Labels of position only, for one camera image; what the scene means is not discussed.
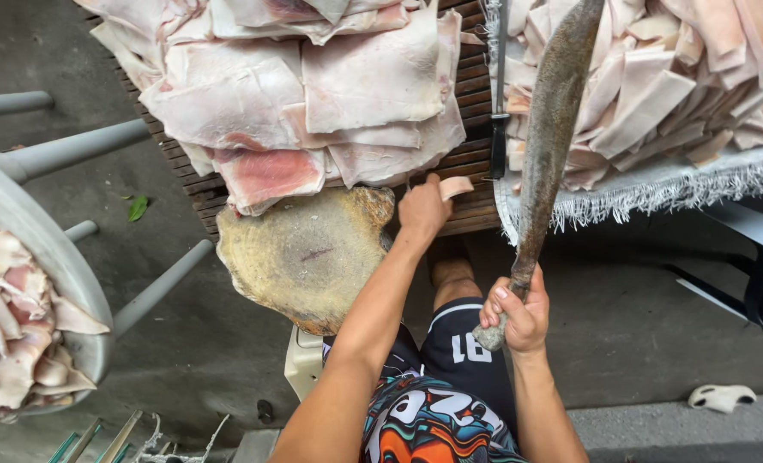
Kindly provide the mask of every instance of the green leaf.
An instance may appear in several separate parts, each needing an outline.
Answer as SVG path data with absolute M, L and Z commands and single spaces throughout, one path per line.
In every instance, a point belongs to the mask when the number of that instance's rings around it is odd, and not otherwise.
M 147 196 L 139 195 L 129 207 L 128 222 L 135 222 L 147 211 Z

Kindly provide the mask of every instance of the tree stump cutting board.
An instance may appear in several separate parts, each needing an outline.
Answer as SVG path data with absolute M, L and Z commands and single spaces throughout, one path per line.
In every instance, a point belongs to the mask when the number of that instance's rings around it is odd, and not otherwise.
M 263 216 L 225 208 L 216 250 L 239 293 L 328 336 L 387 254 L 383 226 L 394 209 L 387 188 L 325 188 L 285 198 Z

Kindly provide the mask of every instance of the printed shirt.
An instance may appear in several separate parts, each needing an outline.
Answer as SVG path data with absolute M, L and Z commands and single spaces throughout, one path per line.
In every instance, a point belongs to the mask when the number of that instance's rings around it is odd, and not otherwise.
M 364 424 L 361 461 L 527 463 L 486 404 L 430 376 L 379 381 Z

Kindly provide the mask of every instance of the rusty blade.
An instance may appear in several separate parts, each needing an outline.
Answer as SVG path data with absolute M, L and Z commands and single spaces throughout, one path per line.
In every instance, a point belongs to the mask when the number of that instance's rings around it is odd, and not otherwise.
M 519 245 L 510 290 L 525 300 L 573 137 L 582 91 L 590 68 L 604 0 L 581 0 L 553 32 L 533 87 L 530 129 L 522 169 Z M 504 343 L 507 316 L 496 327 L 473 330 L 487 350 Z

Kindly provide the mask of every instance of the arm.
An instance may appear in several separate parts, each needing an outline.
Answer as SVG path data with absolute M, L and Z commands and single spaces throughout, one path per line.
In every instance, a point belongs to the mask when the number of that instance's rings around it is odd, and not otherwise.
M 509 315 L 505 335 L 516 382 L 519 447 L 533 463 L 588 463 L 582 441 L 552 379 L 544 338 L 550 299 L 536 265 L 525 304 L 507 289 L 510 279 L 496 281 L 479 313 L 482 327 L 498 324 L 498 313 Z
M 401 230 L 393 247 L 350 306 L 325 370 L 284 428 L 272 463 L 358 458 L 367 406 L 393 347 L 413 274 L 452 210 L 449 201 L 441 201 L 438 183 L 431 174 L 398 205 Z

